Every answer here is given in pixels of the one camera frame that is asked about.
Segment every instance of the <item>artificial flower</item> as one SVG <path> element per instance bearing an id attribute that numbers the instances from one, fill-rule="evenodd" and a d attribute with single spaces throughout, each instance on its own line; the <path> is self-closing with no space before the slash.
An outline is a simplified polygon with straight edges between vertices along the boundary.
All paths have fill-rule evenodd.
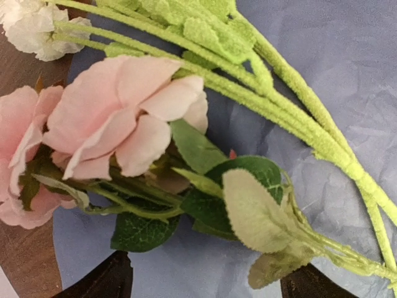
<path id="1" fill-rule="evenodd" d="M 26 86 L 0 97 L 0 220 L 8 225 L 34 228 L 48 221 L 58 206 L 74 206 L 70 197 L 50 193 L 43 186 L 32 199 L 32 211 L 25 211 L 19 200 L 19 176 L 33 160 L 43 126 L 62 92 L 58 86 L 37 94 Z"/>
<path id="2" fill-rule="evenodd" d="M 206 131 L 203 79 L 171 81 L 180 67 L 151 56 L 107 58 L 67 86 L 43 139 L 56 164 L 66 161 L 64 179 L 110 179 L 113 154 L 124 176 L 139 176 L 169 146 L 168 122 L 184 118 Z"/>
<path id="3" fill-rule="evenodd" d="M 54 21 L 72 22 L 81 25 L 91 25 L 90 20 L 77 17 L 69 20 L 68 11 L 60 10 L 54 4 L 39 6 L 41 1 L 6 0 L 5 7 L 14 3 L 13 9 L 3 9 L 3 26 L 8 41 L 16 49 L 25 53 L 35 53 L 36 58 L 52 61 L 67 53 L 77 53 L 83 46 L 76 43 L 55 40 L 53 34 L 66 33 L 72 37 L 89 39 L 90 34 L 70 30 L 57 30 Z"/>

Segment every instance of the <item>pink petal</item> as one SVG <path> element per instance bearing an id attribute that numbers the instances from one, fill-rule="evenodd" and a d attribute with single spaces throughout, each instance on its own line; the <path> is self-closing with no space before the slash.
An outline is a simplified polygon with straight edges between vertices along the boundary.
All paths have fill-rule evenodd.
<path id="1" fill-rule="evenodd" d="M 118 164 L 124 176 L 139 176 L 166 151 L 171 129 L 166 122 L 150 115 L 139 118 L 136 130 L 116 148 Z"/>
<path id="2" fill-rule="evenodd" d="M 135 110 L 133 108 L 115 112 L 74 152 L 66 167 L 65 179 L 74 176 L 72 174 L 74 168 L 81 161 L 91 160 L 113 152 L 133 132 L 135 127 Z"/>
<path id="3" fill-rule="evenodd" d="M 0 97 L 0 158 L 11 159 L 33 119 L 38 96 L 31 87 Z"/>
<path id="4" fill-rule="evenodd" d="M 8 160 L 0 160 L 0 203 L 10 197 L 8 187 L 10 185 L 11 170 L 8 168 Z"/>
<path id="5" fill-rule="evenodd" d="M 42 186 L 32 200 L 33 211 L 25 211 L 22 201 L 13 197 L 0 205 L 0 220 L 7 225 L 20 225 L 26 229 L 39 227 L 52 218 L 54 210 L 60 206 L 63 197 Z"/>
<path id="6" fill-rule="evenodd" d="M 39 96 L 33 116 L 45 115 L 46 119 L 61 100 L 63 88 L 61 86 L 43 89 Z"/>
<path id="7" fill-rule="evenodd" d="M 67 167 L 63 179 L 74 178 L 85 179 L 104 179 L 111 180 L 109 175 L 109 158 L 113 152 L 93 160 L 80 161 L 74 167 Z"/>
<path id="8" fill-rule="evenodd" d="M 73 154 L 121 108 L 117 74 L 128 60 L 129 57 L 120 56 L 97 62 L 65 88 L 61 101 L 48 118 L 49 132 L 44 135 L 48 146 Z"/>
<path id="9" fill-rule="evenodd" d="M 163 121 L 177 120 L 197 101 L 203 87 L 204 80 L 199 76 L 176 79 L 142 102 L 140 108 Z"/>
<path id="10" fill-rule="evenodd" d="M 30 161 L 27 159 L 28 154 L 32 159 L 42 142 L 44 121 L 45 116 L 42 114 L 30 124 L 9 164 L 11 168 L 10 191 L 15 196 L 20 194 L 19 176 L 26 170 L 26 162 Z"/>
<path id="11" fill-rule="evenodd" d="M 203 91 L 198 96 L 198 99 L 189 107 L 189 110 L 184 115 L 184 119 L 191 126 L 195 127 L 202 133 L 208 129 L 208 101 L 207 94 Z"/>
<path id="12" fill-rule="evenodd" d="M 120 69 L 117 91 L 124 106 L 137 106 L 161 86 L 182 66 L 167 58 L 131 57 Z"/>

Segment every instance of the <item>white flower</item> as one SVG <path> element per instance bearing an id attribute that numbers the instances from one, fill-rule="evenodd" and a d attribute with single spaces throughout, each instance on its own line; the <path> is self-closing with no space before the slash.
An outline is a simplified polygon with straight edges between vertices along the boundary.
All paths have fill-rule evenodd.
<path id="1" fill-rule="evenodd" d="M 37 13 L 46 4 L 42 0 L 0 0 L 0 24 L 7 30 L 25 16 Z"/>
<path id="2" fill-rule="evenodd" d="M 85 32 L 55 30 L 54 21 L 73 22 L 82 25 L 91 25 L 91 22 L 82 17 L 69 20 L 68 11 L 60 10 L 53 4 L 44 5 L 37 11 L 32 10 L 30 14 L 24 14 L 22 17 L 19 14 L 18 17 L 13 18 L 19 20 L 5 28 L 8 41 L 22 52 L 36 53 L 36 58 L 43 61 L 56 60 L 67 53 L 77 53 L 83 48 L 82 45 L 75 43 L 54 40 L 52 37 L 54 33 L 65 33 L 84 39 L 89 39 L 90 36 Z"/>

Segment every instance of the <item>green leaf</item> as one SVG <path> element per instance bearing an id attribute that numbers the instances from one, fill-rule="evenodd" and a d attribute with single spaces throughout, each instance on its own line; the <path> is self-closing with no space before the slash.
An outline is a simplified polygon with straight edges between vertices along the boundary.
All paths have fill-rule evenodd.
<path id="1" fill-rule="evenodd" d="M 300 230 L 270 192 L 245 169 L 223 175 L 226 209 L 233 231 L 248 247 L 263 253 L 283 250 Z"/>
<path id="2" fill-rule="evenodd" d="M 298 242 L 293 242 L 282 251 L 264 253 L 251 266 L 248 283 L 253 289 L 266 287 L 306 266 L 314 256 L 312 249 Z"/>
<path id="3" fill-rule="evenodd" d="M 225 240 L 229 241 L 239 241 L 239 239 L 234 235 L 233 232 L 230 233 L 225 233 L 222 231 L 215 230 L 214 228 L 209 227 L 208 225 L 205 225 L 199 220 L 196 220 L 193 224 L 193 230 L 199 233 L 204 233 L 204 234 L 209 234 L 216 236 L 218 238 L 222 238 Z"/>
<path id="4" fill-rule="evenodd" d="M 184 22 L 184 36 L 234 64 L 248 60 L 251 53 L 240 38 L 233 38 L 226 30 L 214 30 L 204 19 L 188 17 Z"/>
<path id="5" fill-rule="evenodd" d="M 235 0 L 200 0 L 200 3 L 223 22 L 237 10 Z"/>
<path id="6" fill-rule="evenodd" d="M 51 177 L 46 177 L 42 175 L 34 174 L 33 177 L 39 181 L 40 183 L 48 186 L 50 189 L 60 189 L 62 191 L 66 191 L 70 196 L 72 196 L 81 209 L 87 209 L 89 207 L 89 196 L 82 191 L 78 191 L 77 189 L 68 186 L 66 183 L 63 183 L 59 180 L 55 180 Z"/>
<path id="7" fill-rule="evenodd" d="M 135 50 L 130 48 L 122 43 L 112 42 L 105 47 L 105 54 L 109 58 L 117 57 L 120 55 L 128 55 L 128 56 L 143 56 L 145 53 L 139 50 Z"/>
<path id="8" fill-rule="evenodd" d="M 206 136 L 184 120 L 170 123 L 172 138 L 185 162 L 198 174 L 205 174 L 228 160 Z"/>
<path id="9" fill-rule="evenodd" d="M 141 205 L 149 210 L 166 210 L 138 198 L 133 198 L 134 205 Z M 132 213 L 122 213 L 117 216 L 116 227 L 111 241 L 114 250 L 142 253 L 162 245 L 174 234 L 180 216 L 173 217 L 165 223 L 160 220 L 145 219 Z"/>
<path id="10" fill-rule="evenodd" d="M 202 58 L 201 56 L 198 56 L 191 51 L 184 51 L 182 54 L 182 58 L 194 64 L 200 65 L 208 70 L 214 70 L 215 68 L 217 68 L 216 64 L 209 62 L 208 60 Z"/>
<path id="11" fill-rule="evenodd" d="M 210 178 L 187 171 L 186 169 L 173 168 L 173 170 L 188 179 L 199 191 L 210 196 L 223 197 L 222 188 Z"/>
<path id="12" fill-rule="evenodd" d="M 30 205 L 33 198 L 37 195 L 39 189 L 40 183 L 35 179 L 30 179 L 28 183 L 24 185 L 19 196 L 19 199 L 22 201 L 22 205 L 24 206 L 24 210 L 32 211 Z"/>
<path id="13" fill-rule="evenodd" d="M 206 177 L 222 187 L 223 173 L 236 168 L 246 169 L 252 173 L 264 187 L 268 188 L 274 200 L 278 204 L 281 202 L 283 188 L 281 185 L 280 169 L 267 158 L 260 156 L 239 156 L 234 160 L 227 160 L 214 167 L 206 174 Z M 181 209 L 215 230 L 224 233 L 233 233 L 226 212 L 225 202 L 219 197 L 210 196 L 198 189 L 194 189 L 186 195 Z"/>

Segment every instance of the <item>pink flower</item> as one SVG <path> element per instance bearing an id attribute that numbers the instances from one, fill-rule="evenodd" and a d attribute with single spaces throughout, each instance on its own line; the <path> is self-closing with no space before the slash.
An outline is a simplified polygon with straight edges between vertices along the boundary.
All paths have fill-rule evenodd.
<path id="1" fill-rule="evenodd" d="M 145 173 L 169 146 L 168 122 L 184 118 L 206 131 L 203 79 L 171 81 L 178 61 L 144 56 L 107 58 L 65 88 L 48 118 L 44 143 L 65 167 L 64 179 L 110 179 L 115 153 L 124 176 Z"/>
<path id="2" fill-rule="evenodd" d="M 6 224 L 35 228 L 64 202 L 66 207 L 74 205 L 70 197 L 52 194 L 43 186 L 32 200 L 33 211 L 25 211 L 19 200 L 19 176 L 34 158 L 43 126 L 62 91 L 62 87 L 50 87 L 38 95 L 26 86 L 0 97 L 0 220 Z"/>

